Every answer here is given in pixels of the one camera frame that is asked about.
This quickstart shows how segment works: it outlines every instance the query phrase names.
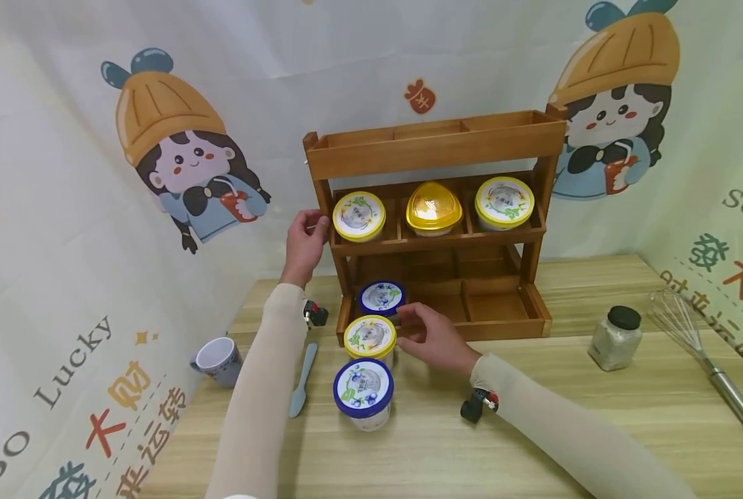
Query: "wire whisk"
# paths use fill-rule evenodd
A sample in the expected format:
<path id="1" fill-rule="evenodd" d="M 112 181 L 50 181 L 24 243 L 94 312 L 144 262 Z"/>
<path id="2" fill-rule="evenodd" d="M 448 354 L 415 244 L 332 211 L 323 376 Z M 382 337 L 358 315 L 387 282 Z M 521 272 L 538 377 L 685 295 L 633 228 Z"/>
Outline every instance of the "wire whisk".
<path id="1" fill-rule="evenodd" d="M 728 375 L 712 362 L 704 350 L 695 321 L 696 312 L 692 306 L 680 294 L 670 289 L 652 291 L 649 300 L 657 325 L 701 361 L 710 383 L 743 423 L 743 394 L 740 394 L 740 390 Z"/>

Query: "whisk handle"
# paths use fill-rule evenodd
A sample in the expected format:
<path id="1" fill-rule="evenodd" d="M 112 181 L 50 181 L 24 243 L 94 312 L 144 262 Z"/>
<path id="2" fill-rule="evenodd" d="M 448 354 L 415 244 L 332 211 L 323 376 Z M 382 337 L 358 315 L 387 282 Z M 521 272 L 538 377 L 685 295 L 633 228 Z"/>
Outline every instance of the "whisk handle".
<path id="1" fill-rule="evenodd" d="M 732 383 L 732 380 L 721 369 L 713 367 L 710 371 L 710 383 L 716 387 L 718 393 L 724 398 L 729 408 L 732 409 L 735 416 L 743 423 L 743 394 Z"/>

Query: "hand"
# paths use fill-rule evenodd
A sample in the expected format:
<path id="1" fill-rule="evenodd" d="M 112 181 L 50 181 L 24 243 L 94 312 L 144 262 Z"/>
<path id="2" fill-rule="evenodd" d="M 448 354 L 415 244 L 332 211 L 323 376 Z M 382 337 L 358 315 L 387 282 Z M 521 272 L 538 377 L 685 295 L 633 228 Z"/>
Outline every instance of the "hand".
<path id="1" fill-rule="evenodd" d="M 629 172 L 629 167 L 625 166 L 620 169 L 620 172 L 616 174 L 613 179 L 613 190 L 619 191 L 626 188 L 626 173 Z"/>
<path id="2" fill-rule="evenodd" d="M 257 218 L 255 214 L 250 211 L 250 207 L 247 206 L 247 202 L 244 199 L 236 201 L 236 211 L 238 211 L 238 214 L 243 216 L 246 220 Z"/>
<path id="3" fill-rule="evenodd" d="M 403 326 L 423 329 L 409 338 L 397 338 L 399 348 L 429 366 L 471 377 L 481 354 L 463 341 L 445 315 L 424 304 L 403 305 L 397 313 Z"/>
<path id="4" fill-rule="evenodd" d="M 283 267 L 281 283 L 305 288 L 305 284 L 313 277 L 313 269 L 321 259 L 328 227 L 330 219 L 321 216 L 319 210 L 304 210 L 297 214 L 288 228 L 286 266 Z"/>
<path id="5" fill-rule="evenodd" d="M 184 250 L 188 250 L 192 254 L 197 254 L 197 241 L 194 241 L 194 237 L 190 233 L 182 235 L 181 244 Z"/>

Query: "cartoon girl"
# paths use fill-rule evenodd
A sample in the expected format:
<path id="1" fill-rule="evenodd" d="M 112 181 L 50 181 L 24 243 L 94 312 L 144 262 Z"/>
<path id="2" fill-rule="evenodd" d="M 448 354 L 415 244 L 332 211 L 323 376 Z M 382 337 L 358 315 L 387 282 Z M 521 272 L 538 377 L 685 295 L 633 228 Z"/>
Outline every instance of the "cartoon girl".
<path id="1" fill-rule="evenodd" d="M 549 101 L 566 107 L 566 144 L 553 194 L 595 200 L 622 193 L 662 157 L 662 122 L 679 69 L 679 41 L 665 13 L 676 0 L 638 0 L 628 14 L 598 1 L 596 31 L 572 55 Z"/>
<path id="2" fill-rule="evenodd" d="M 172 57 L 144 49 L 130 73 L 113 62 L 103 79 L 120 89 L 117 132 L 128 163 L 181 232 L 184 250 L 257 220 L 271 196 L 247 167 L 225 123 L 191 85 L 170 74 Z"/>

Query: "black jar lid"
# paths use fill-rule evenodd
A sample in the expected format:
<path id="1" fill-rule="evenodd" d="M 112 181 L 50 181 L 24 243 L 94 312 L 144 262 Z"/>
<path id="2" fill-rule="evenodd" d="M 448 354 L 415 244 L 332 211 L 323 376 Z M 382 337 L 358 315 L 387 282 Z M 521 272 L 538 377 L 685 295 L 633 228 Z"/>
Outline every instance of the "black jar lid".
<path id="1" fill-rule="evenodd" d="M 607 313 L 607 320 L 610 324 L 626 331 L 634 331 L 640 327 L 640 314 L 628 306 L 614 306 Z"/>

